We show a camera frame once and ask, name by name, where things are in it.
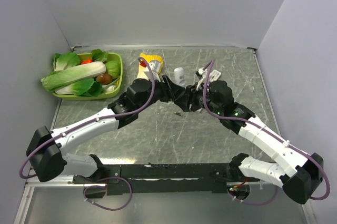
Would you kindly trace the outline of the grey white remote control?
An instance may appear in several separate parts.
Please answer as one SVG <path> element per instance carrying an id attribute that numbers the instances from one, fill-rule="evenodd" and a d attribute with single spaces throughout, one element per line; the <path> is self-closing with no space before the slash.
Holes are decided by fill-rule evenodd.
<path id="1" fill-rule="evenodd" d="M 182 67 L 174 69 L 174 81 L 179 86 L 185 86 L 185 73 Z"/>

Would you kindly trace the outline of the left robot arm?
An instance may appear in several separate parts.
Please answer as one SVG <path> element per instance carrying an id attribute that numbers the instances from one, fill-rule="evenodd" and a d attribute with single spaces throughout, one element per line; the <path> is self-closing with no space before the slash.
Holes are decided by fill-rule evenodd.
<path id="1" fill-rule="evenodd" d="M 131 124 L 141 111 L 157 101 L 172 101 L 173 85 L 166 75 L 154 81 L 136 79 L 117 100 L 95 115 L 55 131 L 45 126 L 38 128 L 26 150 L 34 176 L 47 182 L 73 167 L 75 174 L 87 177 L 92 183 L 100 182 L 104 169 L 98 157 L 73 157 L 69 152 L 87 140 Z"/>

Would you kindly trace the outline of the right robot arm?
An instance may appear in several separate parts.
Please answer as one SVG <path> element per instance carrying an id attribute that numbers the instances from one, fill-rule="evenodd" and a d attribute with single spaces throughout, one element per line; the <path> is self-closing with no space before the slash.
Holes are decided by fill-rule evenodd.
<path id="1" fill-rule="evenodd" d="M 220 123 L 235 134 L 247 139 L 272 160 L 257 160 L 247 154 L 233 158 L 230 175 L 236 181 L 245 177 L 270 182 L 283 189 L 299 204 L 311 199 L 323 180 L 323 158 L 308 154 L 289 144 L 247 107 L 235 102 L 232 89 L 225 81 L 214 81 L 200 87 L 173 85 L 172 99 L 183 111 L 207 108 Z"/>

